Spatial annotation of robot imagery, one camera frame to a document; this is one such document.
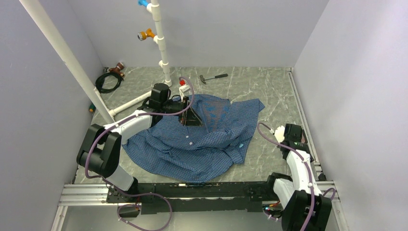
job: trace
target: cable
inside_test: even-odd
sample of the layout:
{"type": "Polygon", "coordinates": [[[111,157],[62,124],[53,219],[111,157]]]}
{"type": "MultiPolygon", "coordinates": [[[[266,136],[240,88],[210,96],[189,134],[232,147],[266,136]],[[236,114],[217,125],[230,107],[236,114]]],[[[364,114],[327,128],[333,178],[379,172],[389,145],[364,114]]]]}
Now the cable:
{"type": "MultiPolygon", "coordinates": [[[[286,148],[286,149],[289,149],[290,151],[294,152],[294,153],[302,160],[302,162],[305,160],[305,159],[303,158],[303,156],[300,155],[295,149],[293,149],[293,148],[291,148],[291,147],[289,147],[289,146],[286,146],[286,145],[284,145],[284,144],[281,144],[281,143],[279,143],[279,142],[276,142],[276,141],[273,141],[273,140],[269,139],[264,133],[261,132],[261,129],[259,128],[259,125],[263,125],[264,127],[268,128],[269,130],[271,130],[271,129],[270,129],[270,127],[269,127],[268,125],[266,125],[266,124],[264,124],[264,123],[262,123],[262,122],[258,122],[258,124],[257,124],[257,126],[256,126],[256,129],[258,130],[259,134],[260,134],[263,138],[265,138],[265,140],[267,140],[267,141],[269,141],[269,142],[271,142],[271,143],[273,143],[273,144],[276,144],[276,145],[278,145],[278,146],[281,146],[281,147],[284,147],[284,148],[286,148]]],[[[312,170],[309,168],[309,165],[308,165],[306,162],[303,162],[303,163],[305,164],[307,173],[308,173],[308,175],[309,175],[309,184],[311,184],[311,186],[310,186],[310,192],[311,192],[312,201],[311,201],[311,203],[310,203],[309,212],[308,212],[308,214],[307,214],[307,217],[306,217],[306,219],[305,219],[305,221],[304,221],[304,223],[303,223],[303,225],[302,225],[300,231],[305,231],[306,226],[307,226],[307,224],[309,223],[310,218],[312,217],[313,209],[314,209],[314,207],[315,207],[315,197],[314,197],[314,196],[315,196],[315,192],[314,192],[313,182],[312,182],[312,170]]]]}
{"type": "Polygon", "coordinates": [[[336,189],[335,188],[329,188],[328,190],[326,190],[324,193],[323,193],[323,196],[325,196],[328,192],[330,192],[330,191],[333,191],[333,194],[331,195],[331,197],[330,197],[330,200],[332,201],[333,199],[334,199],[334,196],[336,195],[336,189]]]}
{"type": "MultiPolygon", "coordinates": [[[[192,105],[192,103],[193,103],[193,101],[194,101],[194,89],[192,88],[191,82],[190,82],[187,78],[185,78],[185,77],[180,77],[179,80],[181,80],[181,79],[184,79],[185,81],[187,81],[187,83],[188,83],[188,85],[190,86],[190,89],[191,89],[191,101],[190,101],[189,105],[187,105],[187,107],[184,108],[183,110],[181,110],[181,111],[179,111],[179,112],[176,112],[176,113],[165,114],[165,113],[146,112],[146,113],[136,114],[136,115],[130,116],[130,117],[128,117],[128,118],[125,118],[125,119],[123,119],[123,120],[121,120],[121,121],[118,121],[118,122],[114,123],[112,126],[110,126],[109,128],[106,128],[105,131],[103,131],[103,132],[94,140],[94,142],[93,142],[93,144],[92,144],[92,146],[91,146],[91,148],[90,148],[90,150],[89,150],[89,152],[88,152],[88,156],[87,156],[87,159],[86,159],[86,161],[85,161],[85,176],[86,176],[88,179],[92,179],[92,178],[102,178],[102,180],[103,180],[105,183],[108,183],[108,184],[110,184],[110,185],[113,185],[111,182],[109,182],[107,179],[103,178],[101,175],[90,176],[89,173],[88,173],[88,171],[89,171],[89,160],[90,160],[90,157],[91,157],[91,155],[92,155],[92,153],[93,153],[93,150],[95,149],[96,145],[98,144],[99,140],[100,140],[106,133],[108,133],[109,131],[111,131],[111,130],[113,130],[114,128],[116,128],[116,126],[120,126],[120,125],[122,125],[122,124],[128,122],[129,120],[134,119],[134,118],[136,118],[136,117],[138,117],[138,116],[147,116],[147,115],[151,115],[151,116],[177,116],[177,115],[182,114],[183,112],[187,111],[187,110],[191,107],[191,105],[192,105]]],[[[116,190],[118,190],[121,194],[123,194],[123,195],[125,195],[125,196],[128,196],[128,197],[138,197],[138,196],[154,195],[154,196],[158,196],[158,197],[162,198],[164,201],[166,201],[166,203],[168,204],[168,207],[170,208],[170,216],[169,216],[169,219],[168,219],[167,223],[166,223],[162,228],[157,229],[157,230],[154,230],[154,231],[161,231],[161,230],[165,229],[165,228],[169,225],[170,220],[171,220],[171,218],[172,218],[172,216],[173,216],[173,209],[171,208],[170,202],[169,202],[165,197],[163,197],[162,195],[156,194],[156,193],[152,193],[152,192],[151,192],[151,193],[142,193],[142,194],[131,195],[131,194],[125,193],[124,191],[122,191],[120,188],[118,188],[118,187],[116,187],[116,186],[114,186],[114,188],[115,188],[116,190]]],[[[139,226],[137,226],[137,225],[135,225],[135,224],[133,224],[133,223],[131,223],[131,222],[128,222],[127,220],[124,220],[124,219],[121,218],[120,216],[119,216],[119,220],[125,222],[126,224],[131,225],[132,227],[134,227],[134,228],[136,228],[136,229],[139,229],[139,230],[142,230],[142,231],[150,231],[150,230],[143,229],[143,228],[141,228],[141,227],[139,227],[139,226]]]]}
{"type": "Polygon", "coordinates": [[[120,86],[120,83],[121,83],[122,81],[123,81],[123,79],[122,79],[122,77],[121,77],[118,73],[116,73],[116,72],[108,72],[108,73],[105,73],[105,74],[99,76],[99,77],[96,79],[96,81],[95,81],[95,86],[96,86],[96,89],[98,89],[98,91],[99,91],[101,94],[106,94],[106,93],[110,93],[110,92],[116,90],[116,89],[120,86]],[[103,83],[105,82],[105,78],[107,78],[108,76],[113,76],[113,77],[117,78],[117,83],[116,83],[116,85],[115,85],[113,88],[111,88],[111,89],[102,88],[103,83]]]}

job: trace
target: gray floor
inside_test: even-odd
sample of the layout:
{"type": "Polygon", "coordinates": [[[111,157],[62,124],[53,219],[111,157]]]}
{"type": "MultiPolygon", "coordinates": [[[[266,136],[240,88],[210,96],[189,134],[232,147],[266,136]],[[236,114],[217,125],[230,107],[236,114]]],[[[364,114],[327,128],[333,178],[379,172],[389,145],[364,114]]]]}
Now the gray floor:
{"type": "MultiPolygon", "coordinates": [[[[159,67],[126,68],[125,81],[114,92],[102,94],[108,108],[116,108],[143,93],[148,92],[153,84],[162,82],[164,75],[159,67]]],[[[286,123],[301,125],[294,92],[285,74],[285,68],[265,67],[176,67],[171,69],[172,94],[178,94],[178,77],[191,79],[196,93],[215,95],[230,99],[232,102],[259,98],[265,109],[259,113],[258,121],[266,121],[272,128],[286,123]],[[228,77],[212,79],[203,84],[199,75],[213,76],[228,73],[228,77]]],[[[105,86],[111,87],[115,79],[109,77],[105,86]]],[[[120,120],[140,105],[137,104],[116,115],[120,120]]],[[[96,112],[92,123],[104,125],[105,121],[96,112]]],[[[122,149],[120,165],[139,182],[180,182],[180,180],[149,173],[130,160],[122,149]]],[[[211,181],[261,181],[272,172],[290,174],[289,167],[281,157],[281,152],[268,143],[256,131],[246,154],[243,165],[233,165],[226,173],[211,181]]],[[[99,179],[85,178],[84,168],[79,167],[75,183],[102,183],[99,179]]]]}

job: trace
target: white wall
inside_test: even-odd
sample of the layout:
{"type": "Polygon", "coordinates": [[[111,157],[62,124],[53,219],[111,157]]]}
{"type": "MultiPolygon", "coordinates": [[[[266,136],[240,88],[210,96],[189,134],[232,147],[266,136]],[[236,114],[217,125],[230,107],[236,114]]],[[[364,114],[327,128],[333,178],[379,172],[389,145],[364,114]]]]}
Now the white wall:
{"type": "MultiPolygon", "coordinates": [[[[90,42],[72,9],[57,2],[46,10],[68,16],[53,18],[75,31],[65,35],[71,45],[86,47],[90,42]]],[[[75,55],[88,59],[88,73],[102,72],[95,51],[75,55]]],[[[0,230],[50,230],[63,184],[76,170],[90,101],[15,0],[0,1],[0,69],[0,230]]]]}
{"type": "MultiPolygon", "coordinates": [[[[137,0],[69,0],[105,66],[157,66],[137,0]]],[[[328,0],[159,0],[171,66],[294,66],[328,0]]]]}
{"type": "Polygon", "coordinates": [[[350,230],[408,227],[408,1],[330,0],[295,81],[350,230]]]}

